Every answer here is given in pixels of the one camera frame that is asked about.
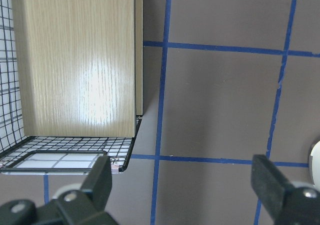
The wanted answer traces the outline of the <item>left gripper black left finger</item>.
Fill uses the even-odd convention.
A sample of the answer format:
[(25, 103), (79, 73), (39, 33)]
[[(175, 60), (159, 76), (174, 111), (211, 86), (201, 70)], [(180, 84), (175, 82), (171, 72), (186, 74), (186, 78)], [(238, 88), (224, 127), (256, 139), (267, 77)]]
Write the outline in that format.
[(105, 211), (112, 190), (111, 161), (100, 156), (79, 189), (70, 189), (48, 204), (36, 207), (28, 199), (0, 206), (2, 225), (116, 225)]

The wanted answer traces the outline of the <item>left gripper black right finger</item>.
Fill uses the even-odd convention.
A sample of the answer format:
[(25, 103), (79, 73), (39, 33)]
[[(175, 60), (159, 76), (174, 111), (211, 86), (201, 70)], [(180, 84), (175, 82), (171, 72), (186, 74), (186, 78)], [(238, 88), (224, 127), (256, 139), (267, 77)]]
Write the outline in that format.
[(274, 225), (318, 225), (320, 190), (306, 182), (291, 182), (263, 154), (252, 157), (250, 183)]

